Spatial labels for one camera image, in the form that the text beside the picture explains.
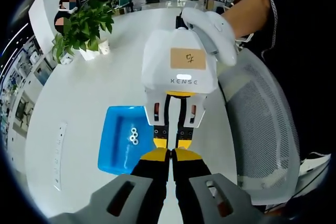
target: paper label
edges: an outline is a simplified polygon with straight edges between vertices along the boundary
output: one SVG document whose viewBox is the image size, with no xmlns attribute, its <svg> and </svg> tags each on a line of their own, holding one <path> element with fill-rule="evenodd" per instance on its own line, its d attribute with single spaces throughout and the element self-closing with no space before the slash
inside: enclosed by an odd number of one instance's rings
<svg viewBox="0 0 336 224">
<path fill-rule="evenodd" d="M 172 69 L 205 70 L 205 51 L 200 49 L 171 48 L 170 67 Z"/>
</svg>

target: white flower pot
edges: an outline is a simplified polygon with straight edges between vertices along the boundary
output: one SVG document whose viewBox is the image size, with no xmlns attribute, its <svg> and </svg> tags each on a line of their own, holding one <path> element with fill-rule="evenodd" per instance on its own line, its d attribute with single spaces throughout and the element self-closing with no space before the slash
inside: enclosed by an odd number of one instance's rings
<svg viewBox="0 0 336 224">
<path fill-rule="evenodd" d="M 109 45 L 109 41 L 107 39 L 103 39 L 100 43 L 99 43 L 99 51 L 102 55 L 108 55 L 110 53 L 110 45 Z"/>
<path fill-rule="evenodd" d="M 84 51 L 83 49 L 79 49 L 80 53 L 82 54 L 84 60 L 93 60 L 96 56 L 100 55 L 99 51 L 91 51 L 91 50 L 86 50 Z"/>
<path fill-rule="evenodd" d="M 72 61 L 74 57 L 70 54 L 65 54 L 62 58 L 61 58 L 61 64 L 62 65 L 68 65 L 70 63 L 72 63 Z"/>
</svg>

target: gray mesh chair back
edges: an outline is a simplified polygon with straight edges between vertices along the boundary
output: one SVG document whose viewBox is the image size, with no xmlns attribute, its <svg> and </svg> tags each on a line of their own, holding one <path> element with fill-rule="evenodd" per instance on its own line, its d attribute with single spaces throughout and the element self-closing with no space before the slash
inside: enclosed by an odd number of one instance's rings
<svg viewBox="0 0 336 224">
<path fill-rule="evenodd" d="M 300 158 L 296 129 L 279 83 L 248 49 L 218 79 L 227 102 L 238 185 L 254 205 L 286 202 L 295 193 Z"/>
</svg>

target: green leaves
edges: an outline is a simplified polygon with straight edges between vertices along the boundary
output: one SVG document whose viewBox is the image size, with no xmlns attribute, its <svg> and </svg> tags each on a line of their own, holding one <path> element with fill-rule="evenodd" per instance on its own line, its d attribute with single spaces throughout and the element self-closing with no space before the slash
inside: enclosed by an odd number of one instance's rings
<svg viewBox="0 0 336 224">
<path fill-rule="evenodd" d="M 86 44 L 84 41 L 80 43 L 79 47 L 86 52 Z"/>
<path fill-rule="evenodd" d="M 100 27 L 102 30 L 106 30 L 106 25 L 105 25 L 105 22 L 100 22 Z"/>
<path fill-rule="evenodd" d="M 112 25 L 110 23 L 106 23 L 106 28 L 109 31 L 109 33 L 112 33 Z"/>
<path fill-rule="evenodd" d="M 88 49 L 91 51 L 98 51 L 98 40 L 97 38 L 91 38 L 88 42 Z"/>
<path fill-rule="evenodd" d="M 90 30 L 89 30 L 89 24 L 88 23 L 86 23 L 86 22 L 84 23 L 82 32 L 86 35 L 90 35 Z"/>
<path fill-rule="evenodd" d="M 74 55 L 73 49 L 99 50 L 100 30 L 112 32 L 114 10 L 108 2 L 88 0 L 76 13 L 71 14 L 64 35 L 55 36 L 52 55 L 60 63 L 65 53 Z"/>
</svg>

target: blue tray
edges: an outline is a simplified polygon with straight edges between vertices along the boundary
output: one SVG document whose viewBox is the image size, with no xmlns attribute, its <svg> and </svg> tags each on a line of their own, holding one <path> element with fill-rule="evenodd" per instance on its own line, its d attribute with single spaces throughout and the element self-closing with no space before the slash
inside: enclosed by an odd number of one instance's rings
<svg viewBox="0 0 336 224">
<path fill-rule="evenodd" d="M 133 127 L 139 134 L 138 145 L 129 140 Z M 143 106 L 109 107 L 101 134 L 98 168 L 116 175 L 130 174 L 140 157 L 155 149 L 153 131 Z"/>
</svg>

